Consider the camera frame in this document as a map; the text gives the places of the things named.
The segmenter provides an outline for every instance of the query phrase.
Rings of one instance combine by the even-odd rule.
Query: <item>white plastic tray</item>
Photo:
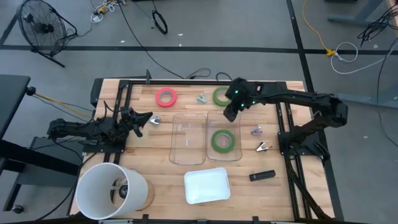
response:
[[[189,204],[227,200],[231,196],[224,168],[198,170],[184,175],[185,198]]]

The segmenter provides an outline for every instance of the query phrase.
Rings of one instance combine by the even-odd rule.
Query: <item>electric fan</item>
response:
[[[19,28],[32,47],[31,51],[65,67],[53,56],[66,48],[68,39],[77,36],[76,27],[42,0],[25,0],[19,6],[17,16]],[[64,21],[74,28],[73,34],[67,35]]]

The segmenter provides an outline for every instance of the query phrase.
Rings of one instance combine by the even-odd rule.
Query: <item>floor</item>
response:
[[[2,1],[0,30],[6,30],[21,2]],[[74,24],[79,34],[84,34],[90,28],[91,3],[88,0],[47,2]],[[311,54],[322,47],[316,34],[302,19],[304,0],[158,0],[156,6],[169,25],[167,35],[151,29],[151,21],[131,2],[123,10],[142,44],[159,47],[153,48],[150,54],[178,74],[186,76],[198,68],[208,67],[213,74],[224,71],[234,78],[300,80],[308,85],[287,2],[292,2],[297,16],[303,52],[306,53],[315,91],[375,96],[381,64],[351,75],[339,75],[331,69],[330,58],[323,54]],[[363,27],[329,22],[327,15],[355,14],[366,2],[360,0],[355,4],[338,4],[309,0],[307,19],[319,30],[329,48],[335,48],[341,42],[352,42],[359,46],[360,40],[356,37]],[[153,9],[150,1],[138,2],[138,5],[146,13]],[[381,4],[371,19],[377,18],[386,9],[387,3]],[[396,33],[385,30],[361,48],[373,53],[359,55],[358,60],[351,64],[335,60],[336,69],[347,72],[380,60],[384,54],[382,50],[387,50],[395,38]],[[117,6],[114,13],[107,13],[103,21],[93,24],[91,32],[71,41],[70,45],[73,47],[55,56],[66,65],[66,68],[61,68],[27,50],[27,42],[17,23],[4,45],[0,46],[0,73],[30,76],[30,85],[35,86],[40,93],[85,107],[91,106],[90,90],[95,78],[144,75],[146,69],[154,78],[174,78],[139,50]],[[397,83],[394,70],[397,62],[396,55],[386,60],[381,78],[382,90]],[[398,149],[382,133],[375,107],[347,104],[348,124],[342,128],[325,130],[344,218],[352,222],[393,223],[398,219]],[[391,109],[381,109],[381,114],[386,132],[398,141],[398,114]],[[25,97],[5,139],[29,146],[34,136],[45,136],[47,124],[56,118],[77,121],[35,98]],[[11,172],[4,172],[0,176],[1,188],[9,187],[15,176]],[[16,202],[25,206],[26,211],[20,215],[0,212],[0,222],[33,220],[51,210],[68,191],[66,187],[23,186]],[[6,190],[0,192],[0,202],[7,194]],[[64,217],[67,209],[68,203],[65,202],[51,217]]]

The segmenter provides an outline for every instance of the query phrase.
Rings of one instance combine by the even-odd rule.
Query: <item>metal binder clip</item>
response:
[[[201,94],[199,97],[197,97],[197,100],[202,102],[202,103],[207,103],[206,97],[204,94]]]
[[[260,143],[260,146],[256,149],[257,152],[266,152],[268,151],[268,147],[263,148],[262,146],[264,145],[263,142]]]
[[[253,135],[262,134],[262,131],[260,129],[261,129],[261,127],[259,125],[257,125],[257,127],[254,128],[253,131],[251,131],[251,134],[253,134]]]
[[[155,118],[150,119],[149,122],[151,122],[152,124],[157,126],[157,125],[159,125],[160,118],[159,118],[159,116],[155,116]]]

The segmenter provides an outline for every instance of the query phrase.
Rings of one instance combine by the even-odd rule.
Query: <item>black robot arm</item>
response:
[[[306,187],[303,185],[290,162],[291,151],[301,147],[307,136],[323,130],[326,127],[338,128],[347,123],[348,107],[332,94],[307,93],[288,90],[277,82],[249,83],[245,79],[237,78],[229,86],[225,96],[231,103],[225,108],[224,115],[230,121],[236,119],[239,111],[249,109],[251,106],[261,103],[291,103],[309,106],[315,109],[317,116],[303,126],[294,126],[289,132],[279,133],[279,147],[285,157],[288,176],[319,219],[331,219],[317,205]]]
[[[234,121],[238,111],[249,109],[261,103],[291,103],[315,108],[320,116],[303,126],[295,126],[290,130],[290,142],[301,144],[304,139],[326,127],[338,128],[347,123],[348,107],[332,94],[308,93],[286,90],[277,83],[249,83],[237,78],[229,86],[225,96],[231,103],[225,108],[224,115],[229,121]]]
[[[121,119],[117,123],[112,117],[98,118],[96,121],[85,124],[56,119],[50,123],[47,134],[51,139],[65,136],[86,137],[91,144],[99,142],[106,146],[124,144],[131,130],[138,137],[142,137],[139,128],[144,127],[152,116],[152,112],[137,113],[132,108],[127,109],[126,107],[121,107],[120,112]]]

